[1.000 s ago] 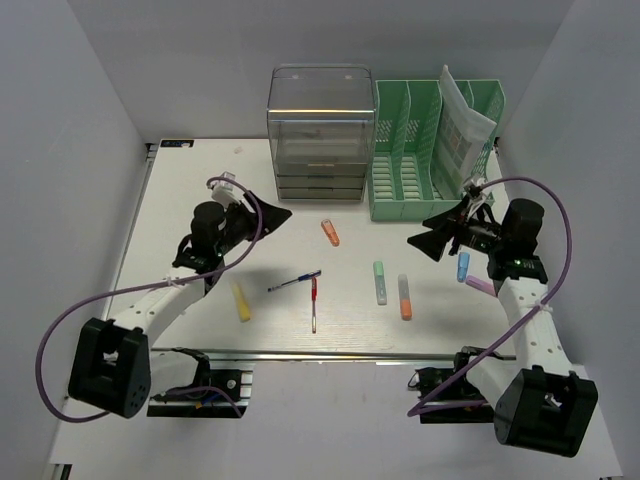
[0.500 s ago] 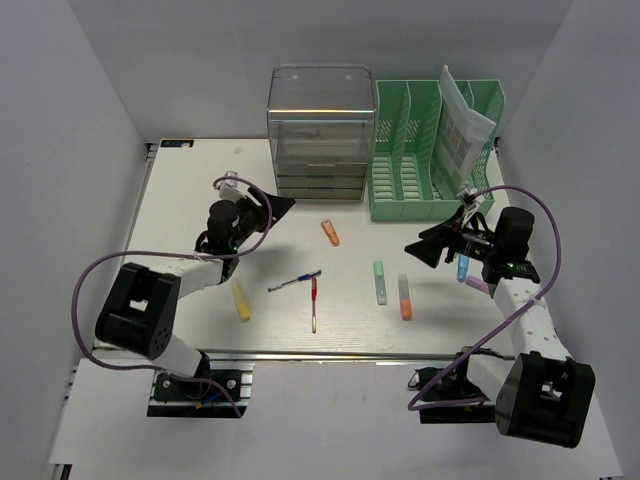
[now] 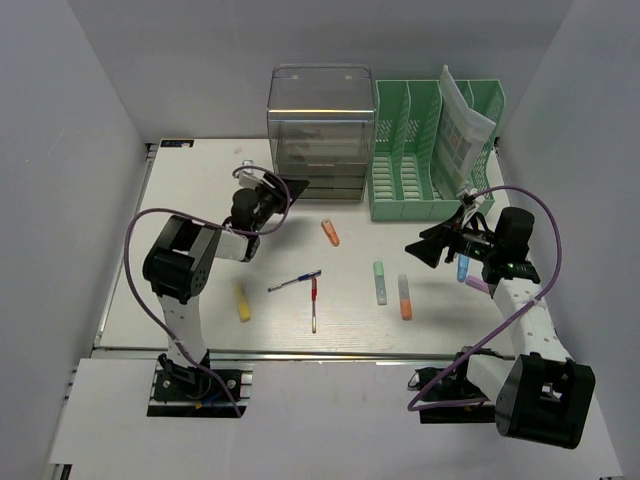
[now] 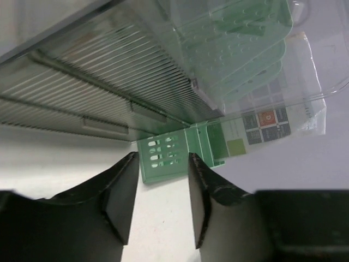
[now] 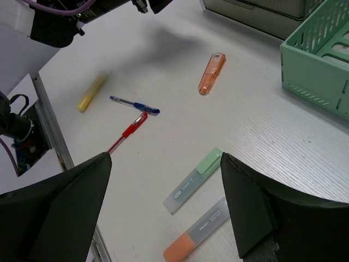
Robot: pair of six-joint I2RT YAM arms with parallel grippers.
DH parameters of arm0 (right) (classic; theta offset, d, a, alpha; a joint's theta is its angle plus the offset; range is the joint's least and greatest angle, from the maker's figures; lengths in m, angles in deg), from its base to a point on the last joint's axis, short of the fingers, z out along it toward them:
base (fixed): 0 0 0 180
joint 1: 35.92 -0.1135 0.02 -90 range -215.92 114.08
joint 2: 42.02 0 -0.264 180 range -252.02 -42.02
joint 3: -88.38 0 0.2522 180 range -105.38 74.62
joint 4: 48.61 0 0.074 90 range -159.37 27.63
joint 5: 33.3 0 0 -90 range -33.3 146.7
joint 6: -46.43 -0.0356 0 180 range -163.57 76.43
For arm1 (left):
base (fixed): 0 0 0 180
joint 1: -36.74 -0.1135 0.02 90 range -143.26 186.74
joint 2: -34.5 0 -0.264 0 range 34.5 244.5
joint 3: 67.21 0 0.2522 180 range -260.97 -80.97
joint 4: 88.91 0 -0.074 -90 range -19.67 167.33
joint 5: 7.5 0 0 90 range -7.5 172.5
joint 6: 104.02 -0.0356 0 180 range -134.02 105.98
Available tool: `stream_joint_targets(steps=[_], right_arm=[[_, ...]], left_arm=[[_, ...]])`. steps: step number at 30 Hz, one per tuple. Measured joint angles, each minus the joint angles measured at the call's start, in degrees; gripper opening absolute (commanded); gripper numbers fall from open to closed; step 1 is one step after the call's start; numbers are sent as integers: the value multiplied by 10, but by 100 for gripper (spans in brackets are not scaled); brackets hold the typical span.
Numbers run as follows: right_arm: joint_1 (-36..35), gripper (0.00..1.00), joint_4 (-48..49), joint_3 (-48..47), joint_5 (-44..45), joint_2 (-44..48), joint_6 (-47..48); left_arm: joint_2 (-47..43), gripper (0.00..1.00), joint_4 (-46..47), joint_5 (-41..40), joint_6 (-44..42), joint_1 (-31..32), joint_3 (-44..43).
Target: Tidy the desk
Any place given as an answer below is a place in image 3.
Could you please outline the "clear drawer storage box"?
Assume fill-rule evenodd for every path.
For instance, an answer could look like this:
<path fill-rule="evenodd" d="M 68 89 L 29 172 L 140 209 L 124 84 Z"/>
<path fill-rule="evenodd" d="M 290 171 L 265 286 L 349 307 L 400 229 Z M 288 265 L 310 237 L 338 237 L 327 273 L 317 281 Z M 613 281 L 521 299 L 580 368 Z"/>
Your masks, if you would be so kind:
<path fill-rule="evenodd" d="M 308 200 L 364 196 L 373 158 L 376 103 L 368 67 L 283 64 L 274 68 L 267 132 L 274 171 L 306 180 Z"/>

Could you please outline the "blue pen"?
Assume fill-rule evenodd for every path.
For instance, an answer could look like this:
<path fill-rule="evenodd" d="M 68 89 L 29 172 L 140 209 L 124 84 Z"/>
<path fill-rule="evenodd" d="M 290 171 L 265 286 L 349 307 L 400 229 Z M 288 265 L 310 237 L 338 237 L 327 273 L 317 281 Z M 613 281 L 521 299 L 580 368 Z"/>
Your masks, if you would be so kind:
<path fill-rule="evenodd" d="M 320 276 L 321 273 L 322 273 L 321 270 L 314 270 L 314 271 L 299 275 L 299 276 L 297 276 L 297 277 L 295 277 L 293 279 L 287 280 L 285 282 L 270 286 L 267 289 L 267 291 L 269 293 L 271 293 L 271 292 L 278 291 L 278 290 L 280 290 L 282 288 L 288 287 L 290 285 L 294 285 L 294 284 L 297 284 L 297 283 L 300 283 L 300 282 L 304 282 L 304 281 L 310 281 L 310 280 Z"/>

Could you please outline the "red pen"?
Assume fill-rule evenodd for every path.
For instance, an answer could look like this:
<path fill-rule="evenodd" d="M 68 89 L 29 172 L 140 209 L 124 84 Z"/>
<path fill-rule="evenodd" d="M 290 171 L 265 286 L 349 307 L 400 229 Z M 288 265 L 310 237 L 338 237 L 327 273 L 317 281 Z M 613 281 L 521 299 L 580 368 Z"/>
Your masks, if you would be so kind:
<path fill-rule="evenodd" d="M 311 332 L 316 334 L 317 332 L 317 293 L 318 293 L 318 281 L 317 276 L 311 278 Z"/>

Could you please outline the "mesh document pouch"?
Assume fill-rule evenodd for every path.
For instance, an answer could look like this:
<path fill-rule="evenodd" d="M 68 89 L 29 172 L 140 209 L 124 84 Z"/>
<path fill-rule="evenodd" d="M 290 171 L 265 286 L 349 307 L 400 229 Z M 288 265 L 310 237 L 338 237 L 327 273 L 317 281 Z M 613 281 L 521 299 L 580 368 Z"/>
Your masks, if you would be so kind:
<path fill-rule="evenodd" d="M 438 86 L 442 108 L 433 150 L 432 181 L 443 198 L 453 199 L 468 183 L 496 123 L 469 106 L 447 65 L 442 68 Z"/>

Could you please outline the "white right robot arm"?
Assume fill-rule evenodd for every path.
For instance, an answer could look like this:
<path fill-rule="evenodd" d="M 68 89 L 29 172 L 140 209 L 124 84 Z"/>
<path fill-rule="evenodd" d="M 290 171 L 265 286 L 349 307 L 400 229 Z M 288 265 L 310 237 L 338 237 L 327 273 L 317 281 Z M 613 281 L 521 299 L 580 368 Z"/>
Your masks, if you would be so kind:
<path fill-rule="evenodd" d="M 493 422 L 504 437 L 564 449 L 579 445 L 596 379 L 562 345 L 540 296 L 539 275 L 527 258 L 534 223 L 532 213 L 506 207 L 490 230 L 482 214 L 459 208 L 406 246 L 431 268 L 458 255 L 479 261 L 513 349 L 507 358 L 486 347 L 465 347 L 452 370 L 417 371 L 408 386 L 422 393 L 415 403 L 421 423 Z"/>

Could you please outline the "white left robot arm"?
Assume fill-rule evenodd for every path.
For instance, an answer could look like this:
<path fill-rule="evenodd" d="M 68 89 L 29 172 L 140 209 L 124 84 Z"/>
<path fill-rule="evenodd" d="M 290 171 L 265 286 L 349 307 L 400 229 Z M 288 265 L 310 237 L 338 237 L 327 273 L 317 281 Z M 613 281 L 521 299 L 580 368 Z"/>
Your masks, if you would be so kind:
<path fill-rule="evenodd" d="M 171 330 L 162 368 L 177 376 L 177 387 L 199 399 L 211 387 L 199 295 L 216 259 L 247 263 L 260 245 L 260 233 L 274 215 L 283 216 L 308 189 L 310 182 L 278 177 L 266 171 L 256 178 L 248 168 L 235 172 L 240 189 L 232 196 L 229 216 L 209 226 L 184 214 L 167 220 L 143 262 L 143 278 L 159 300 L 164 324 Z"/>

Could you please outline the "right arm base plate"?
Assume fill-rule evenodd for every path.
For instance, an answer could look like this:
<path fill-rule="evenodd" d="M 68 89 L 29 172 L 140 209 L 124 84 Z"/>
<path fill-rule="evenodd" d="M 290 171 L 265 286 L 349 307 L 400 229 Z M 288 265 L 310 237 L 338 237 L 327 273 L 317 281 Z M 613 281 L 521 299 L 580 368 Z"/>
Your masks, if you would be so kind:
<path fill-rule="evenodd" d="M 494 406 L 491 402 L 481 403 L 481 391 L 466 379 L 460 379 L 455 373 L 440 380 L 421 401 L 439 403 L 468 401 L 469 404 L 452 407 L 437 407 L 420 412 L 421 424 L 493 424 Z"/>

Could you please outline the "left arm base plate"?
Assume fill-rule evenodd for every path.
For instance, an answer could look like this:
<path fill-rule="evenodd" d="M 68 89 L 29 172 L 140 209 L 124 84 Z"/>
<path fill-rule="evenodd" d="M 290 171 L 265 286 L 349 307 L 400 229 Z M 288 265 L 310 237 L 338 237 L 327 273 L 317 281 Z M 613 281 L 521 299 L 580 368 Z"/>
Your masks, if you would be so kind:
<path fill-rule="evenodd" d="M 151 384 L 148 417 L 238 419 L 247 409 L 253 380 L 252 369 L 218 369 L 240 414 L 215 379 L 205 377 L 198 385 L 177 380 L 159 364 Z"/>

